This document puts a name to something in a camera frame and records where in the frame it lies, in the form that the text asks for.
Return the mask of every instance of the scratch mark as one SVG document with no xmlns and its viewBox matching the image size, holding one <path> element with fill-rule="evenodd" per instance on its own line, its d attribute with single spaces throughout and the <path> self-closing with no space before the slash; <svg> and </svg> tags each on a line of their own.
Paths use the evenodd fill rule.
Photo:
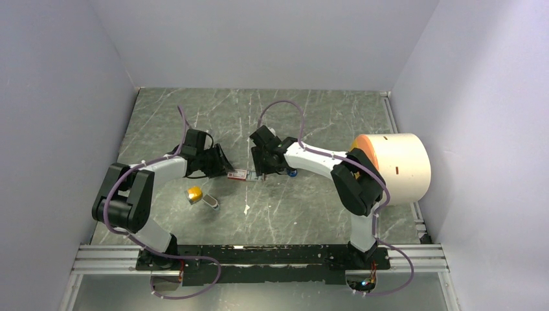
<svg viewBox="0 0 549 311">
<path fill-rule="evenodd" d="M 282 202 L 282 197 L 284 196 L 284 192 L 286 191 L 286 187 L 288 186 L 288 181 L 290 179 L 286 179 L 286 183 L 284 184 L 284 188 L 282 189 L 282 193 L 280 194 L 280 198 L 278 199 L 278 204 L 276 204 L 276 208 L 274 209 L 273 215 L 276 214 L 276 211 L 278 211 L 278 207 L 280 206 L 280 202 Z"/>
<path fill-rule="evenodd" d="M 139 130 L 135 133 L 135 135 L 131 138 L 131 140 L 129 141 L 128 145 L 124 148 L 124 150 L 120 153 L 119 156 L 121 156 L 122 154 L 124 154 L 124 152 L 126 152 L 126 150 L 128 149 L 128 147 L 132 144 L 132 142 L 135 140 L 135 138 L 138 136 L 138 134 L 143 130 L 143 128 L 147 125 L 147 123 L 149 123 L 149 121 L 151 121 L 151 119 L 154 117 L 154 115 L 158 112 L 158 110 L 162 107 L 162 105 L 164 104 L 164 101 L 166 100 L 166 98 L 164 98 L 162 100 L 162 102 L 158 105 L 158 107 L 156 108 L 156 110 L 151 114 L 151 116 L 149 117 L 149 119 L 147 119 L 147 121 L 145 121 L 145 124 L 143 124 L 141 126 L 141 128 L 139 128 Z"/>
<path fill-rule="evenodd" d="M 196 113 L 196 120 L 194 121 L 194 128 L 196 128 L 196 124 L 198 124 L 198 116 L 200 115 L 200 107 L 198 107 L 198 112 Z"/>
<path fill-rule="evenodd" d="M 269 206 L 267 205 L 267 221 L 269 222 L 269 229 L 271 230 L 271 237 L 273 238 L 273 243 L 276 241 L 275 232 L 273 230 L 273 225 L 271 224 L 271 213 L 269 212 Z"/>
<path fill-rule="evenodd" d="M 309 93 L 307 94 L 307 99 L 305 100 L 305 108 L 303 109 L 303 115 L 306 115 L 305 112 L 307 112 L 307 105 L 309 104 L 309 96 L 311 96 L 311 90 L 309 90 Z"/>
</svg>

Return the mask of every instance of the small yellow object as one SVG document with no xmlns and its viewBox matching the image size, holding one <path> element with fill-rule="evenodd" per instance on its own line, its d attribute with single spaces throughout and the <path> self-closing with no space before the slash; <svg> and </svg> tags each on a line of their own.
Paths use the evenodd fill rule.
<svg viewBox="0 0 549 311">
<path fill-rule="evenodd" d="M 200 190 L 200 187 L 197 187 L 197 186 L 186 190 L 185 195 L 186 195 L 187 200 L 189 200 L 189 203 L 191 205 L 193 205 L 196 202 L 202 200 L 202 190 Z"/>
</svg>

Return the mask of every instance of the metal frame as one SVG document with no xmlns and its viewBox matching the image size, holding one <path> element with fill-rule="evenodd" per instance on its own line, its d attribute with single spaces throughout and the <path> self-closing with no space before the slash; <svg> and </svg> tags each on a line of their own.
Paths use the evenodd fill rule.
<svg viewBox="0 0 549 311">
<path fill-rule="evenodd" d="M 416 272 L 438 274 L 448 310 L 458 311 L 459 304 L 453 290 L 446 257 L 441 245 L 402 244 L 395 246 L 402 249 L 410 257 Z M 80 246 L 60 310 L 70 311 L 73 309 L 84 275 L 176 276 L 179 274 L 178 271 L 137 271 L 135 265 L 140 250 L 139 246 Z M 388 250 L 388 254 L 391 269 L 378 270 L 378 273 L 410 273 L 409 264 L 404 256 L 391 249 Z M 346 271 L 347 275 L 365 273 L 369 273 L 369 270 Z"/>
</svg>

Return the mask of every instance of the white wall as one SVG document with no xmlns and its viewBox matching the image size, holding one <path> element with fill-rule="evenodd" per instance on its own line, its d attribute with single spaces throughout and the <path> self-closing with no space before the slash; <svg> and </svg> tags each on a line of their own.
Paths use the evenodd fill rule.
<svg viewBox="0 0 549 311">
<path fill-rule="evenodd" d="M 392 91 L 463 310 L 549 310 L 549 7 L 441 0 Z"/>
<path fill-rule="evenodd" d="M 91 0 L 138 86 L 389 90 L 438 0 Z"/>
<path fill-rule="evenodd" d="M 0 310 L 57 310 L 134 99 L 87 1 L 0 1 Z"/>
</svg>

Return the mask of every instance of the small cylinder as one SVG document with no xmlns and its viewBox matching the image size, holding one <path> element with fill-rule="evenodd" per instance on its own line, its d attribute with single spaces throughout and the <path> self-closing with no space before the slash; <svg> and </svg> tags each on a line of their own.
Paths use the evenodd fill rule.
<svg viewBox="0 0 549 311">
<path fill-rule="evenodd" d="M 421 199 L 431 184 L 431 164 L 421 140 L 414 134 L 359 135 L 353 148 L 362 149 L 385 180 L 389 205 Z"/>
</svg>

